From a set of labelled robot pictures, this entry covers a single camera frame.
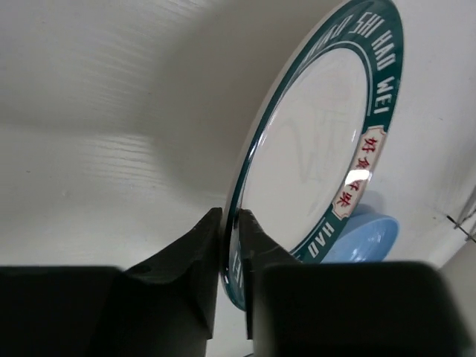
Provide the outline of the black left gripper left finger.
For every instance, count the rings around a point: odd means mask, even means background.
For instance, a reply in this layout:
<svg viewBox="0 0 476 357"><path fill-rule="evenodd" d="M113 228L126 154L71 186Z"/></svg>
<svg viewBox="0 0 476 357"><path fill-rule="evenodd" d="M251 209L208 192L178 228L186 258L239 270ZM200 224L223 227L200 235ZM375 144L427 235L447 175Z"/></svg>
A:
<svg viewBox="0 0 476 357"><path fill-rule="evenodd" d="M148 259L1 268L3 356L204 356L213 337L220 208Z"/></svg>

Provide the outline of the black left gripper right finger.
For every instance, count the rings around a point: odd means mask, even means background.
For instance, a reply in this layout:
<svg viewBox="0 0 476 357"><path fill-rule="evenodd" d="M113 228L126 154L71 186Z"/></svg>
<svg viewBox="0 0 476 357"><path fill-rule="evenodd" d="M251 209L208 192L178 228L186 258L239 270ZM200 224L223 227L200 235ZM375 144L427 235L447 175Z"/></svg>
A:
<svg viewBox="0 0 476 357"><path fill-rule="evenodd" d="M305 264L238 216L255 356L473 356L442 275L420 262Z"/></svg>

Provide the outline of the blue plastic plate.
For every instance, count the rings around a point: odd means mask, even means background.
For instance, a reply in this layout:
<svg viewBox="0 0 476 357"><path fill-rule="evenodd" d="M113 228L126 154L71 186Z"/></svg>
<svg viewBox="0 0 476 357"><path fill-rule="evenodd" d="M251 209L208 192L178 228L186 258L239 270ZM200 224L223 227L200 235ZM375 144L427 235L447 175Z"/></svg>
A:
<svg viewBox="0 0 476 357"><path fill-rule="evenodd" d="M399 235L399 222L392 216L358 208L349 218L322 263L381 262Z"/></svg>

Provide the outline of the green rimmed white plate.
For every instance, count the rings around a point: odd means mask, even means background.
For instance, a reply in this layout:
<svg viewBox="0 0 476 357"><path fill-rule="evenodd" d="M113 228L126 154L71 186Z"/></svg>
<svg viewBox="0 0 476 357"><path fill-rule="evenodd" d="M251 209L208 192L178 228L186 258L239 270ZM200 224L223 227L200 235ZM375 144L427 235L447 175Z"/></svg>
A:
<svg viewBox="0 0 476 357"><path fill-rule="evenodd" d="M222 283L245 308L238 216L304 263L327 261L371 180L399 95L393 1L344 1L301 41L271 86L237 163L222 221Z"/></svg>

